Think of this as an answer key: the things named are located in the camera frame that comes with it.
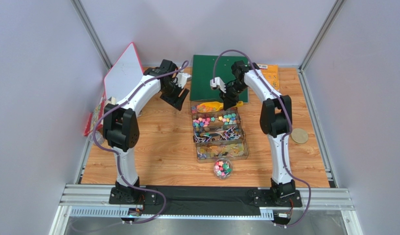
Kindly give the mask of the round wooden jar lid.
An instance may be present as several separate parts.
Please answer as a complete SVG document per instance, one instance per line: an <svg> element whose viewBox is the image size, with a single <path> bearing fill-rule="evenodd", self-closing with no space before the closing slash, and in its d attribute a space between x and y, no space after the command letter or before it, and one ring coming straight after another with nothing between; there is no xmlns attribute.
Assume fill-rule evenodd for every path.
<svg viewBox="0 0 400 235"><path fill-rule="evenodd" d="M290 136L297 144L304 144L309 140L308 132L302 128L294 128Z"/></svg>

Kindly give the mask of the yellow plastic scoop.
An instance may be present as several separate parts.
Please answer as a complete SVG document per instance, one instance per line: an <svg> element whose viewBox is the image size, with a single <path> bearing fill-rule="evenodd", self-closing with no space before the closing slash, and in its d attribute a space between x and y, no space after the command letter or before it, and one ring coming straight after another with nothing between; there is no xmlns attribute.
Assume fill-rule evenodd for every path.
<svg viewBox="0 0 400 235"><path fill-rule="evenodd" d="M193 113L211 113L223 110L223 103L218 101L203 102L192 106Z"/></svg>

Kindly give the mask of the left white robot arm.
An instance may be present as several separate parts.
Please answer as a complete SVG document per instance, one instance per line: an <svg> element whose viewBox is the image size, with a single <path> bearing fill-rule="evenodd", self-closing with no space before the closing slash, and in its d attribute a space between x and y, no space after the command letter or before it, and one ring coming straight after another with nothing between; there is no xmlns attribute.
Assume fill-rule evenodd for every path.
<svg viewBox="0 0 400 235"><path fill-rule="evenodd" d="M140 83L119 104L108 104L99 119L103 122L103 137L108 142L106 150L114 154L118 176L114 193L122 193L135 200L143 191L135 167L135 146L140 137L137 115L157 93L176 110L182 109L189 90L185 88L189 74L183 73L189 62L178 67L164 59L158 67L148 68Z"/></svg>

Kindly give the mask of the clear box of gummy candies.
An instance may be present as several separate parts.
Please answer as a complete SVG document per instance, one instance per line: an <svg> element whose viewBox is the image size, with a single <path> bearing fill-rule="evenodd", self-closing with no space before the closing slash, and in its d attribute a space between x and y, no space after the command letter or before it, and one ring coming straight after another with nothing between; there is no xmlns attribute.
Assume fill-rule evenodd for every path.
<svg viewBox="0 0 400 235"><path fill-rule="evenodd" d="M234 106L228 110L223 109L223 102L215 100L198 100L190 102L190 113L191 114L205 114L205 113L216 113L223 111L234 111L239 106Z"/></svg>

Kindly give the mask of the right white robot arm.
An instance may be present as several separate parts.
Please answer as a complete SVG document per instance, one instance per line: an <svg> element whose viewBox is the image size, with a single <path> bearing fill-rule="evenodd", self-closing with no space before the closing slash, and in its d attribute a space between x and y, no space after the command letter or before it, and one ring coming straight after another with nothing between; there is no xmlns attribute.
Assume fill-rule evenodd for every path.
<svg viewBox="0 0 400 235"><path fill-rule="evenodd" d="M235 79L220 89L223 109L228 110L239 102L239 95L247 88L254 91L262 102L259 124L268 137L273 164L271 189L277 198L295 193L295 181L290 172L288 139L292 131L291 98L274 90L263 77L259 67L236 61L231 66Z"/></svg>

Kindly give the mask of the clear box of lollipops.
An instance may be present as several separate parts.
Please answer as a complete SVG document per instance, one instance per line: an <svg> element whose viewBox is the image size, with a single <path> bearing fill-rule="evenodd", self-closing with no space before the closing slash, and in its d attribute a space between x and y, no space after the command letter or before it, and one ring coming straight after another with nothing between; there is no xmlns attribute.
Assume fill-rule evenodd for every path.
<svg viewBox="0 0 400 235"><path fill-rule="evenodd" d="M198 127L193 130L193 142L231 141L244 138L244 132L239 125L223 125Z"/></svg>

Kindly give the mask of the clear round jar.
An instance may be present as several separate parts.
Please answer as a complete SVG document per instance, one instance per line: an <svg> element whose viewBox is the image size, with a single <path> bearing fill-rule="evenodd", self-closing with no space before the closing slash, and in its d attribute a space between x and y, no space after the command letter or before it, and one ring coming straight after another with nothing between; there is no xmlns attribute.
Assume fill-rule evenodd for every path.
<svg viewBox="0 0 400 235"><path fill-rule="evenodd" d="M218 159L214 163L213 172L218 179L225 180L233 174L233 164L229 159Z"/></svg>

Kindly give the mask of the clear box of star candies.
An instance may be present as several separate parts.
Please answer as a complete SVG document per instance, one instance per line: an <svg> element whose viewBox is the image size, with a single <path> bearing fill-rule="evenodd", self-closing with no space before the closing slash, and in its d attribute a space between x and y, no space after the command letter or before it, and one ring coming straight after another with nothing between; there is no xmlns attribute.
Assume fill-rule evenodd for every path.
<svg viewBox="0 0 400 235"><path fill-rule="evenodd" d="M209 112L209 113L195 113L191 115L193 127L213 127L224 125L236 125L241 123L241 117L237 109Z"/></svg>

